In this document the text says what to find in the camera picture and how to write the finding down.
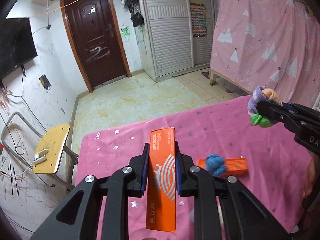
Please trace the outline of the person right hand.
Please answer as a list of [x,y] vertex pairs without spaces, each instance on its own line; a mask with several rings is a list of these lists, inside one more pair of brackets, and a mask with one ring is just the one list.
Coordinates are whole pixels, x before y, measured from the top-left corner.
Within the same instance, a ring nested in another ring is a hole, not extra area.
[[309,196],[312,192],[313,186],[316,181],[316,164],[317,164],[317,155],[313,154],[311,161],[306,170],[306,179],[303,188],[303,198]]

